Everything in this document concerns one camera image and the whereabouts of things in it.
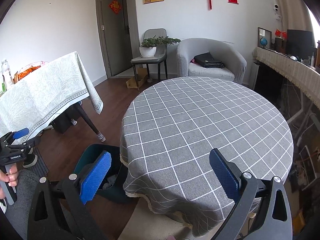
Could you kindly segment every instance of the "potted plant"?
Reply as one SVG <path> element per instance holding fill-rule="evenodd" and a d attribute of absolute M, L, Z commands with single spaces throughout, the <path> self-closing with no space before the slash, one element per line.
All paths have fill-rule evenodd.
<path fill-rule="evenodd" d="M 159 45 L 159 38 L 144 39 L 140 46 L 141 57 L 154 57 Z"/>
<path fill-rule="evenodd" d="M 141 57 L 154 57 L 158 45 L 173 45 L 181 40 L 167 37 L 158 37 L 144 39 L 140 46 Z"/>

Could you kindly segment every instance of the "gray rug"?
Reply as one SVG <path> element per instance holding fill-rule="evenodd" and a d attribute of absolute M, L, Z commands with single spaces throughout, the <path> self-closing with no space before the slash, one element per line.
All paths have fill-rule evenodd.
<path fill-rule="evenodd" d="M 37 161 L 36 165 L 34 165 L 30 168 L 27 168 L 26 170 L 33 172 L 34 174 L 38 175 L 40 178 L 46 177 L 49 172 L 49 169 L 48 169 L 47 165 L 45 165 L 44 160 L 43 160 L 37 147 L 33 148 L 33 153 L 38 155 L 38 161 Z"/>

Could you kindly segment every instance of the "doorway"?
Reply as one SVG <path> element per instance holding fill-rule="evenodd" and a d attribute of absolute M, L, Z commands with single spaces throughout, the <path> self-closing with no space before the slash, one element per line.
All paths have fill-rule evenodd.
<path fill-rule="evenodd" d="M 127 0 L 98 0 L 101 51 L 108 78 L 132 67 Z"/>

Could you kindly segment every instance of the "black shoe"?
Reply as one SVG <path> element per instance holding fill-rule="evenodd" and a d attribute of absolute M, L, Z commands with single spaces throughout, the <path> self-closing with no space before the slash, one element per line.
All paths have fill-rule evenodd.
<path fill-rule="evenodd" d="M 38 156 L 33 154 L 33 148 L 31 148 L 30 152 L 28 153 L 27 159 L 23 162 L 23 167 L 25 169 L 34 166 L 38 161 Z"/>

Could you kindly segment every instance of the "round table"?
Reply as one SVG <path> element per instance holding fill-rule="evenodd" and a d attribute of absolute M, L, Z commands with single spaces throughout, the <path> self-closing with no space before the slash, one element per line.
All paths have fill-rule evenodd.
<path fill-rule="evenodd" d="M 147 197 L 156 213 L 180 211 L 193 234 L 204 235 L 234 205 L 209 164 L 213 148 L 258 179 L 285 181 L 292 165 L 287 122 L 261 95 L 209 77 L 160 82 L 137 96 L 123 118 L 124 190 Z"/>

